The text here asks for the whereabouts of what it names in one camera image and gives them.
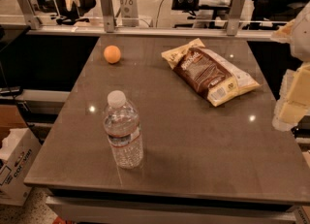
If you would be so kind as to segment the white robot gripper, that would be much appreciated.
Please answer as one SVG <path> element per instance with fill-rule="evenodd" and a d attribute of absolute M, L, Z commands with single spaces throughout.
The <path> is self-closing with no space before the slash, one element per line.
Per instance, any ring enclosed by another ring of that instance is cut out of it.
<path fill-rule="evenodd" d="M 296 71 L 286 71 L 274 109 L 273 127 L 290 131 L 310 110 L 310 2 L 295 20 L 274 31 L 270 40 L 290 43 L 291 55 L 304 62 Z"/>

